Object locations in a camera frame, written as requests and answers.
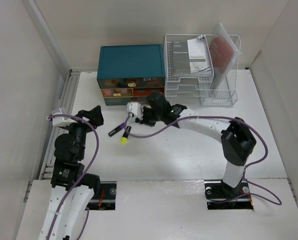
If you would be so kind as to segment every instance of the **wire rack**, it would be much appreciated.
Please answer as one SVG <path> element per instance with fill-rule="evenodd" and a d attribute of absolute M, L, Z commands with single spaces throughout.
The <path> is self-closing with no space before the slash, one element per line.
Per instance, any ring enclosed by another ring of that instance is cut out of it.
<path fill-rule="evenodd" d="M 218 89 L 210 89 L 213 80 L 213 71 L 210 76 L 179 76 L 173 74 L 172 47 L 175 41 L 186 41 L 196 38 L 200 34 L 167 34 L 164 46 L 164 61 L 166 70 L 165 97 L 171 104 L 183 104 L 187 106 L 219 106 L 230 107 L 238 100 L 235 91 L 238 58 L 234 67 L 227 74 Z M 212 66 L 208 45 L 211 44 L 213 35 L 206 36 L 207 63 Z M 230 35 L 232 41 L 240 49 L 240 37 Z"/>

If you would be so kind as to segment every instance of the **white table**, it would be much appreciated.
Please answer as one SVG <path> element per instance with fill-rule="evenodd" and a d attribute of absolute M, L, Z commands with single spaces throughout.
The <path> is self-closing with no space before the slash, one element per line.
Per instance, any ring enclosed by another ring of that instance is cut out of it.
<path fill-rule="evenodd" d="M 248 70 L 239 70 L 238 102 L 232 108 L 196 109 L 203 115 L 241 117 L 266 140 L 269 156 L 252 166 L 246 176 L 274 191 L 282 200 L 276 206 L 253 197 L 252 210 L 207 210 L 201 179 L 221 179 L 226 160 L 221 145 L 188 130 L 169 128 L 147 139 L 129 137 L 120 144 L 122 133 L 108 132 L 125 120 L 125 106 L 105 106 L 96 72 L 81 73 L 73 114 L 101 105 L 105 124 L 97 129 L 100 150 L 90 173 L 103 181 L 117 180 L 115 211 L 91 211 L 81 240 L 298 240 L 298 210 L 286 178 L 259 96 Z M 152 133 L 132 125 L 133 133 Z M 95 138 L 87 136 L 87 165 L 94 153 Z M 257 144 L 249 161 L 259 159 Z M 272 198 L 250 186 L 253 193 Z M 49 180 L 33 182 L 17 240 L 34 240 L 41 230 L 50 196 Z"/>
<path fill-rule="evenodd" d="M 187 180 L 221 179 L 226 166 L 221 144 L 199 133 L 170 127 L 159 135 L 146 139 L 128 138 L 120 144 L 123 131 L 113 137 L 108 132 L 124 122 L 126 106 L 106 106 L 96 80 L 96 72 L 82 72 L 74 101 L 72 114 L 79 110 L 102 107 L 104 125 L 97 129 L 100 137 L 99 154 L 90 173 L 101 176 L 104 181 L 116 180 Z M 237 74 L 239 100 L 234 107 L 205 107 L 195 109 L 202 115 L 241 117 L 253 126 L 266 140 L 268 158 L 248 169 L 247 178 L 285 178 L 286 173 L 265 116 L 252 76 L 248 70 Z M 155 127 L 132 124 L 133 133 L 153 133 L 164 126 Z M 96 140 L 87 135 L 84 165 L 94 154 Z M 263 156 L 258 141 L 249 162 Z"/>

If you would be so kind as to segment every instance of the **screw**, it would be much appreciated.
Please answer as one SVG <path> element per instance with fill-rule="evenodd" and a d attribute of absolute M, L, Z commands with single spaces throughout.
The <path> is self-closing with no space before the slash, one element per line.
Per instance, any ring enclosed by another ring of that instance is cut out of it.
<path fill-rule="evenodd" d="M 209 194 L 211 194 L 212 193 L 212 188 L 211 187 L 206 187 L 205 188 L 205 192 L 209 195 Z"/>
<path fill-rule="evenodd" d="M 117 193 L 117 190 L 115 188 L 110 189 L 110 194 L 115 195 Z"/>
<path fill-rule="evenodd" d="M 250 192 L 249 188 L 247 186 L 244 186 L 242 188 L 242 191 L 245 193 L 245 194 L 248 194 Z"/>

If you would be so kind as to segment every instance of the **purple cable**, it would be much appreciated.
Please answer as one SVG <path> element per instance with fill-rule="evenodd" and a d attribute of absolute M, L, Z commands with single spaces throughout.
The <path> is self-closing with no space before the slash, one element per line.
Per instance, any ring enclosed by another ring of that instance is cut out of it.
<path fill-rule="evenodd" d="M 73 115 L 69 115 L 69 114 L 55 114 L 55 115 L 50 115 L 47 117 L 47 120 L 51 120 L 52 118 L 56 118 L 56 117 L 66 117 L 66 118 L 71 118 L 71 119 L 75 119 L 75 120 L 78 120 L 78 121 L 81 121 L 83 123 L 85 123 L 86 125 L 88 125 L 90 127 L 90 129 L 94 132 L 95 134 L 95 138 L 97 140 L 97 147 L 95 149 L 95 153 L 89 163 L 89 165 L 85 168 L 84 172 L 81 174 L 81 176 L 76 180 L 76 182 L 72 185 L 72 187 L 70 187 L 70 189 L 67 191 L 67 193 L 64 195 L 64 197 L 62 198 L 62 200 L 60 201 L 59 203 L 59 206 L 56 210 L 56 213 L 58 213 L 61 209 L 61 206 L 63 205 L 64 203 L 64 200 L 68 197 L 68 195 L 70 194 L 70 192 L 72 191 L 73 188 L 75 188 L 78 183 L 82 180 L 82 178 L 84 177 L 84 175 L 87 173 L 87 171 L 90 169 L 92 163 L 94 162 L 94 159 L 95 157 L 97 156 L 98 154 L 98 151 L 99 151 L 99 136 L 97 134 L 97 132 L 95 131 L 94 127 L 87 121 L 87 120 L 84 120 L 83 118 L 80 118 L 78 116 L 73 116 Z M 52 230 L 53 230 L 53 227 L 54 227 L 54 224 L 55 224 L 55 221 L 57 220 L 57 217 L 58 215 L 54 215 L 54 218 L 52 220 L 52 223 L 51 223 L 51 226 L 50 226 L 50 230 L 49 230 L 49 233 L 47 235 L 47 239 L 46 240 L 49 240 L 50 239 L 50 236 L 51 236 L 51 233 L 52 233 Z"/>
<path fill-rule="evenodd" d="M 130 118 L 130 115 L 128 115 L 127 119 L 126 119 L 125 122 L 124 122 L 124 124 L 125 124 L 125 125 L 124 125 L 124 129 L 125 129 L 125 131 L 126 131 L 126 126 L 127 126 L 127 122 L 128 122 L 128 120 L 129 120 L 129 118 Z M 260 162 L 262 162 L 263 160 L 266 159 L 266 157 L 268 156 L 268 146 L 267 146 L 267 144 L 265 143 L 265 141 L 264 141 L 264 139 L 262 138 L 262 136 L 261 136 L 261 135 L 260 135 L 254 128 L 253 128 L 253 127 L 251 127 L 249 124 L 245 123 L 245 122 L 242 121 L 242 120 L 235 119 L 235 118 L 228 117 L 228 116 L 185 116 L 185 117 L 182 117 L 182 118 L 178 118 L 177 120 L 173 121 L 173 122 L 170 123 L 169 125 L 163 127 L 163 128 L 160 129 L 159 131 L 154 132 L 154 133 L 152 133 L 152 134 L 149 134 L 149 135 L 136 135 L 136 134 L 133 134 L 133 133 L 129 133 L 129 135 L 132 136 L 132 137 L 134 137 L 134 138 L 140 138 L 140 139 L 153 137 L 153 136 L 155 136 L 155 135 L 161 133 L 162 131 L 166 130 L 167 128 L 173 126 L 173 125 L 176 124 L 177 122 L 182 121 L 182 120 L 186 120 L 186 119 L 224 119 L 224 120 L 234 121 L 234 122 L 240 123 L 240 124 L 242 124 L 242 125 L 245 125 L 247 128 L 249 128 L 252 132 L 254 132 L 254 134 L 260 139 L 260 141 L 261 141 L 262 144 L 263 144 L 264 151 L 265 151 L 265 152 L 264 152 L 264 156 L 263 156 L 262 158 L 260 158 L 259 160 L 254 161 L 254 162 L 251 162 L 251 163 L 249 163 L 249 164 L 247 164 L 247 165 L 245 166 L 245 168 L 244 168 L 244 172 L 243 172 L 243 175 L 242 175 L 242 179 L 244 179 L 247 183 L 249 183 L 249 184 L 251 184 L 251 185 L 254 185 L 254 186 L 258 187 L 258 188 L 261 188 L 261 189 L 267 191 L 268 193 L 272 194 L 272 195 L 278 200 L 278 202 L 274 202 L 274 201 L 272 201 L 272 200 L 270 200 L 270 199 L 268 199 L 268 198 L 266 198 L 266 197 L 263 197 L 263 196 L 261 196 L 261 195 L 258 195 L 258 194 L 256 194 L 256 193 L 244 193 L 244 194 L 241 194 L 241 195 L 239 195 L 239 196 L 236 196 L 236 197 L 234 197 L 234 198 L 232 198 L 232 199 L 227 199 L 227 200 L 224 200 L 224 201 L 217 201 L 217 203 L 219 203 L 219 204 L 227 203 L 227 202 L 231 202 L 231 201 L 233 201 L 233 200 L 236 200 L 236 199 L 238 199 L 238 198 L 241 198 L 241 197 L 244 197 L 244 196 L 247 196 L 247 195 L 254 195 L 254 196 L 257 196 L 257 197 L 259 197 L 259 198 L 265 199 L 265 200 L 267 200 L 267 201 L 269 201 L 270 203 L 273 203 L 273 204 L 275 204 L 275 205 L 282 205 L 282 202 L 281 202 L 280 198 L 279 198 L 276 194 L 274 194 L 272 191 L 270 191 L 269 189 L 267 189 L 267 188 L 265 188 L 265 187 L 263 187 L 263 186 L 260 186 L 260 185 L 258 185 L 258 184 L 255 184 L 255 183 L 253 183 L 253 182 L 248 181 L 247 179 L 245 179 L 245 170 L 246 170 L 248 167 L 250 167 L 250 166 L 252 166 L 252 165 L 255 165 L 255 164 L 258 164 L 258 163 L 260 163 Z"/>
<path fill-rule="evenodd" d="M 84 232 L 85 226 L 87 224 L 88 218 L 89 218 L 90 209 L 87 207 L 86 208 L 86 211 L 87 211 L 87 217 L 85 218 L 85 222 L 83 224 L 82 230 L 81 230 L 80 235 L 78 236 L 77 240 L 79 240 L 81 238 L 81 236 L 82 236 L 82 234 Z"/>

